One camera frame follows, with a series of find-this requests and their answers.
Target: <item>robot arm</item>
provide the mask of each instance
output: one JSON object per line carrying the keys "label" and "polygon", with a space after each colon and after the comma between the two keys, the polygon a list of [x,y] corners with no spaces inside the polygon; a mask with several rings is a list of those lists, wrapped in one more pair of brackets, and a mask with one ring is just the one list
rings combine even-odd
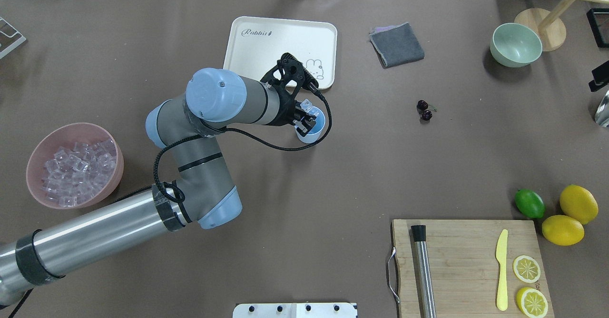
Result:
{"label": "robot arm", "polygon": [[[274,77],[276,71],[281,79]],[[292,94],[285,90],[289,81],[296,82]],[[165,101],[146,119],[148,137],[164,150],[173,147],[180,179],[162,192],[153,185],[141,194],[0,246],[0,309],[17,303],[28,289],[166,231],[194,221],[211,229],[234,219],[241,212],[241,201],[215,135],[230,123],[254,123],[295,125],[304,136],[315,125],[315,116],[295,100],[303,87],[318,93],[317,81],[289,54],[263,81],[221,69],[196,72],[183,95]]]}

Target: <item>plastic knife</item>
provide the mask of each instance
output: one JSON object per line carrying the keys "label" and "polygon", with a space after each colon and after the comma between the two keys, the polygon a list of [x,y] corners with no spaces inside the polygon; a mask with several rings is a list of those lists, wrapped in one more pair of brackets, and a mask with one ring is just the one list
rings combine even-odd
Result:
{"label": "plastic knife", "polygon": [[499,262],[499,284],[497,286],[497,308],[507,310],[507,278],[505,265],[507,264],[507,230],[503,229],[497,240],[495,258]]}

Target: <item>lemon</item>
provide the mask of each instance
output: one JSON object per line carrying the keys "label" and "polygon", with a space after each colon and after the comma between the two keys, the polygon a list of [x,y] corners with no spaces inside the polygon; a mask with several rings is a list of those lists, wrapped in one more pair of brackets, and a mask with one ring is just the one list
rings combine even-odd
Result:
{"label": "lemon", "polygon": [[513,263],[514,273],[520,281],[535,283],[541,277],[541,268],[534,258],[520,255]]}
{"label": "lemon", "polygon": [[535,288],[520,288],[516,293],[516,305],[529,318],[543,318],[548,314],[548,301]]}
{"label": "lemon", "polygon": [[583,226],[575,218],[556,215],[541,223],[541,233],[554,244],[571,246],[583,238]]}
{"label": "lemon", "polygon": [[599,205],[589,190],[570,184],[560,194],[560,208],[569,217],[579,220],[583,225],[590,223],[599,213]]}

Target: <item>cord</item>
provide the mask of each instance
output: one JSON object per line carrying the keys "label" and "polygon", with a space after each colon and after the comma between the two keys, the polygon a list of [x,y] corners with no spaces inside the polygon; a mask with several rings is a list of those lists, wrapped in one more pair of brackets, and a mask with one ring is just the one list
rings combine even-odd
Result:
{"label": "cord", "polygon": [[[199,138],[203,138],[203,136],[194,135],[194,136],[190,136],[187,138],[182,138],[181,140],[174,142],[174,143],[168,145],[167,147],[161,149],[161,151],[159,151],[159,153],[157,154],[157,159],[155,159],[154,165],[152,166],[152,177],[154,177],[154,184],[157,186],[157,189],[159,190],[159,192],[161,192],[161,194],[163,194],[163,197],[165,197],[169,201],[173,201],[174,203],[183,203],[185,196],[184,196],[184,192],[182,192],[182,190],[180,190],[178,188],[178,186],[175,186],[174,184],[170,184],[170,183],[166,183],[166,182],[161,183],[161,181],[158,179],[158,164],[159,164],[159,162],[161,162],[161,157],[169,149],[172,149],[173,147],[176,147],[177,145],[180,145],[182,143],[186,143],[191,140],[196,140]],[[172,197],[171,195],[169,195],[167,193],[166,188],[173,189],[174,193],[176,193],[177,196]]]}
{"label": "cord", "polygon": [[322,135],[322,137],[320,137],[318,140],[316,140],[313,143],[307,144],[307,145],[303,145],[302,147],[298,147],[298,148],[285,148],[285,147],[279,147],[278,145],[274,145],[274,144],[270,144],[267,141],[256,137],[246,131],[243,131],[241,129],[235,129],[235,128],[221,128],[221,129],[216,129],[214,127],[212,127],[211,125],[207,124],[206,121],[201,120],[201,123],[207,128],[210,129],[212,131],[215,131],[217,133],[226,133],[226,132],[235,132],[235,133],[240,133],[242,135],[245,135],[253,140],[256,140],[257,142],[260,142],[264,145],[266,145],[267,147],[271,147],[273,149],[277,149],[277,150],[281,150],[281,151],[301,151],[304,149],[309,149],[311,147],[313,147],[314,145],[317,145],[319,142],[321,142],[322,140],[324,140],[324,138],[326,138],[326,136],[328,136],[328,133],[330,132],[330,129],[332,129],[332,112],[330,111],[330,105],[328,104],[328,101],[326,101],[326,98],[324,98],[324,95],[321,94],[321,92],[319,92],[319,90],[317,90],[317,92],[313,93],[317,98],[321,99],[321,101],[324,102],[324,105],[326,106],[326,111],[328,112],[328,129],[326,130],[326,132],[324,133],[324,135]]}
{"label": "cord", "polygon": [[142,187],[142,188],[140,188],[139,190],[135,190],[135,191],[131,192],[130,194],[123,195],[122,197],[120,197],[120,198],[116,199],[116,200],[115,200],[115,201],[113,201],[112,203],[116,203],[116,202],[118,202],[118,201],[121,201],[121,200],[127,199],[127,198],[129,198],[129,197],[132,197],[133,195],[140,194],[141,192],[144,192],[144,191],[146,191],[146,190],[149,190],[150,188],[152,188],[152,186],[146,186],[146,187]]}
{"label": "cord", "polygon": [[15,309],[13,310],[13,312],[11,312],[11,314],[9,315],[9,318],[13,318],[15,316],[15,314],[17,314],[17,311],[19,311],[19,309],[21,308],[21,306],[23,305],[24,302],[26,302],[26,299],[30,296],[30,293],[32,293],[32,289],[29,289],[21,298],[21,300],[19,301],[19,303],[17,304],[17,306],[15,306]]}

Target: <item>light green bowl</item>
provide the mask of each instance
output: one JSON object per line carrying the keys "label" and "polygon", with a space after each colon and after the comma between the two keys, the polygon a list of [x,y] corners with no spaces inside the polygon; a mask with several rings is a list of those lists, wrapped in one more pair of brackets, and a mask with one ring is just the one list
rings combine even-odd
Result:
{"label": "light green bowl", "polygon": [[539,59],[541,51],[539,36],[521,24],[502,24],[495,29],[491,38],[491,54],[506,67],[526,66]]}

